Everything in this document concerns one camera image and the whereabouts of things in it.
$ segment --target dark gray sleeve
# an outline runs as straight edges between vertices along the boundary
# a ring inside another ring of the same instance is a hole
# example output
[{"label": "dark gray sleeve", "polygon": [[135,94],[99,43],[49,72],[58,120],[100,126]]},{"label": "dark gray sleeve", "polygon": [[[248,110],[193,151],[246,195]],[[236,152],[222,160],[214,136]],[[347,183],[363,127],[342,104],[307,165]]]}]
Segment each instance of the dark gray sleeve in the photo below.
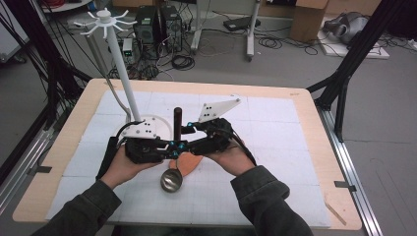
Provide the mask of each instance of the dark gray sleeve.
[{"label": "dark gray sleeve", "polygon": [[95,235],[121,205],[114,192],[100,180],[62,209],[32,235]]},{"label": "dark gray sleeve", "polygon": [[239,207],[255,226],[258,236],[313,235],[310,227],[285,199],[289,188],[263,166],[257,166],[231,181]]}]

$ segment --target person's hand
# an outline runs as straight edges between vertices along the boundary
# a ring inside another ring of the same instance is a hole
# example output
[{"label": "person's hand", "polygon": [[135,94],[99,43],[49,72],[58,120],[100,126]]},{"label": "person's hand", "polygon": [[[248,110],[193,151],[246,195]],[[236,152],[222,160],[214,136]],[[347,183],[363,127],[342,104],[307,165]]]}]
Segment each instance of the person's hand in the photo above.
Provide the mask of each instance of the person's hand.
[{"label": "person's hand", "polygon": [[131,180],[139,172],[154,167],[160,163],[162,162],[135,164],[126,156],[125,146],[121,146],[114,156],[107,172],[103,175],[103,177],[101,177],[101,181],[111,189],[114,189],[118,185]]},{"label": "person's hand", "polygon": [[206,157],[217,162],[225,171],[234,176],[239,176],[255,167],[235,141],[230,142],[230,146],[225,151],[210,153]]}]

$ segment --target person's left hand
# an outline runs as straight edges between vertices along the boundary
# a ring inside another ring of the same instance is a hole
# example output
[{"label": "person's left hand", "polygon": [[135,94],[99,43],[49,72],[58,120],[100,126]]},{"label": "person's left hand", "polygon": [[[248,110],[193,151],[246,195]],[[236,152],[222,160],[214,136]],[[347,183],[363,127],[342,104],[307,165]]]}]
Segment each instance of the person's left hand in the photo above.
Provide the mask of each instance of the person's left hand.
[{"label": "person's left hand", "polygon": [[114,189],[118,185],[131,180],[139,172],[154,167],[160,163],[162,162],[135,164],[126,156],[125,146],[121,146],[119,150],[117,150],[117,153],[114,156],[107,172],[103,175],[103,177],[101,177],[101,181],[111,189]]}]

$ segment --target orange object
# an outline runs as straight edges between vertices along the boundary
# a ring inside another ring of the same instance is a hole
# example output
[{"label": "orange object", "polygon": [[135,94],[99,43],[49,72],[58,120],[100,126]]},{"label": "orange object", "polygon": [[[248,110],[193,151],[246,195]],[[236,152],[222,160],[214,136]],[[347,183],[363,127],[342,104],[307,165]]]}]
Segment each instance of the orange object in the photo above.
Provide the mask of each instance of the orange object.
[{"label": "orange object", "polygon": [[189,152],[183,152],[177,160],[172,159],[169,161],[169,168],[176,169],[178,165],[178,169],[184,177],[193,172],[202,159],[202,155],[193,155]]}]

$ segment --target computer tower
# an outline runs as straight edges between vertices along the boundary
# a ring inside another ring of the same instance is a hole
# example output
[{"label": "computer tower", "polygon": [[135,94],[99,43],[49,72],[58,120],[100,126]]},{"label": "computer tower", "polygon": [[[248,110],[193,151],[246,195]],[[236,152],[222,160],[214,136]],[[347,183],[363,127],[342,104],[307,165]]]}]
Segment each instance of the computer tower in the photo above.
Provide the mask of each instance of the computer tower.
[{"label": "computer tower", "polygon": [[145,59],[157,59],[157,47],[161,43],[159,17],[155,6],[140,6],[133,30],[139,43],[140,53]]},{"label": "computer tower", "polygon": [[182,19],[174,6],[160,7],[161,33],[168,52],[182,51]]}]

